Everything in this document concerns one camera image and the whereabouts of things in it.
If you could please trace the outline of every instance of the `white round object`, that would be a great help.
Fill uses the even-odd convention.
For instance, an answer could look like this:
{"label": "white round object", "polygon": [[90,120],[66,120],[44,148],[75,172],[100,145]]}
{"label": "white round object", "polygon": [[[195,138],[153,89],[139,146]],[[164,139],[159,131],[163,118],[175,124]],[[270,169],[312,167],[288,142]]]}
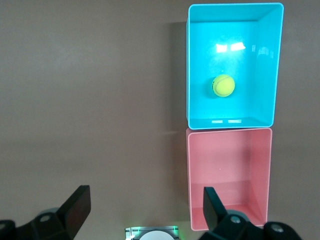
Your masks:
{"label": "white round object", "polygon": [[174,240],[174,238],[164,231],[150,231],[143,235],[140,240]]}

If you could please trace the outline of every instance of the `plastic bin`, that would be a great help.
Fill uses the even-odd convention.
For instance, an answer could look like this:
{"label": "plastic bin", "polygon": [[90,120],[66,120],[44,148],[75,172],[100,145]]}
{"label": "plastic bin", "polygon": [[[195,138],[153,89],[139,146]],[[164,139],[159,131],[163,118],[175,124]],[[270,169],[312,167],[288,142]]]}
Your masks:
{"label": "plastic bin", "polygon": [[270,128],[186,131],[191,228],[207,230],[204,187],[214,187],[227,210],[241,211],[256,226],[267,222]]}
{"label": "plastic bin", "polygon": [[[284,7],[281,3],[194,4],[188,11],[187,119],[190,129],[272,126]],[[221,74],[234,92],[212,90]]]}

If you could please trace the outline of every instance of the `tennis ball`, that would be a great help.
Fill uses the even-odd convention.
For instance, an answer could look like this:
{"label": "tennis ball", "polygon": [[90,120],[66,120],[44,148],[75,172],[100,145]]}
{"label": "tennis ball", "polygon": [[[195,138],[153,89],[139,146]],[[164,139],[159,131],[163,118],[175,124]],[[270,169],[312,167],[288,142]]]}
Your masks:
{"label": "tennis ball", "polygon": [[223,98],[232,94],[235,86],[235,80],[227,74],[217,76],[212,82],[214,93]]}

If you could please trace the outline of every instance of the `pink plastic container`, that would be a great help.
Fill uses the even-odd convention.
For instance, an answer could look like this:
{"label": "pink plastic container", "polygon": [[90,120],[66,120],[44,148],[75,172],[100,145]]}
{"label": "pink plastic container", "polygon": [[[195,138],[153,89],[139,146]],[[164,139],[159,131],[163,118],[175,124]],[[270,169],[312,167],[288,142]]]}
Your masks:
{"label": "pink plastic container", "polygon": [[204,187],[214,187],[227,210],[267,222],[271,162],[270,128],[186,131],[191,228],[207,230]]}

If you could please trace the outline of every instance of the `silver screw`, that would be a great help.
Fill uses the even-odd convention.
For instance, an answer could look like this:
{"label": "silver screw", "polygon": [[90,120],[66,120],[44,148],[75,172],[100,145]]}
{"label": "silver screw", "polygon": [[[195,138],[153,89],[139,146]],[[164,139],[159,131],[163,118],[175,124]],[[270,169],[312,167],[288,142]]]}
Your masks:
{"label": "silver screw", "polygon": [[238,218],[237,216],[232,216],[230,219],[231,219],[231,222],[233,222],[235,224],[241,223],[240,218]]}
{"label": "silver screw", "polygon": [[283,233],[284,232],[284,229],[278,224],[272,224],[271,228],[272,228],[273,231],[275,231],[277,233]]}
{"label": "silver screw", "polygon": [[40,222],[46,222],[50,219],[50,215],[44,215],[43,217],[40,218]]}

